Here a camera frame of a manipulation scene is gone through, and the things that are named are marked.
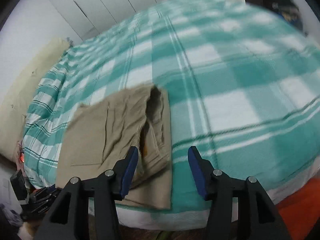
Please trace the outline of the orange red rug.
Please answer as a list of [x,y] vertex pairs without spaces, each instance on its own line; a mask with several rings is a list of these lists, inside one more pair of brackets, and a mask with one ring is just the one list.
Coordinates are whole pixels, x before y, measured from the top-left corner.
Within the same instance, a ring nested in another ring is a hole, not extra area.
[[276,207],[291,238],[305,239],[319,220],[319,179],[310,179]]

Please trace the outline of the teal plaid bedspread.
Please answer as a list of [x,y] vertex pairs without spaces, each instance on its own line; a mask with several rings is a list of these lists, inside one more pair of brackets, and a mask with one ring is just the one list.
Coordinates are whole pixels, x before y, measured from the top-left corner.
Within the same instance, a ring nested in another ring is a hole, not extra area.
[[276,203],[319,171],[319,48],[259,7],[167,0],[69,49],[40,81],[22,141],[30,182],[55,183],[63,135],[81,103],[146,82],[169,94],[171,207],[118,205],[121,224],[205,226],[210,204],[191,175],[192,145],[233,178],[255,176]]

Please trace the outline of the pile of dark clothes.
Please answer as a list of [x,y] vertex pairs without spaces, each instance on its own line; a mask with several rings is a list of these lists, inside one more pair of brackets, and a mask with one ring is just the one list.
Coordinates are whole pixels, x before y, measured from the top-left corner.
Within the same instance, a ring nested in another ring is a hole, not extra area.
[[263,0],[264,7],[280,15],[285,21],[303,31],[299,8],[293,0]]

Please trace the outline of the beige khaki pants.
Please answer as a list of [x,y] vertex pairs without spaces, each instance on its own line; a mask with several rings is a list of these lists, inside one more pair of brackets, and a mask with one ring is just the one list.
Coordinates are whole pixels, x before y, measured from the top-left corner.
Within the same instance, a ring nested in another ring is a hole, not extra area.
[[172,162],[169,97],[152,84],[125,88],[93,105],[80,104],[68,124],[55,185],[91,179],[138,150],[127,206],[171,208]]

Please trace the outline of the cream padded headboard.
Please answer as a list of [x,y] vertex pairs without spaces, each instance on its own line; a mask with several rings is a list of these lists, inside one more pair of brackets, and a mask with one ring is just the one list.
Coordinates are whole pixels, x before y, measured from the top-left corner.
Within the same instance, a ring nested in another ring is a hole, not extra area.
[[70,42],[52,39],[20,72],[1,103],[1,156],[15,161],[15,148],[22,139],[27,109],[40,80],[70,48]]

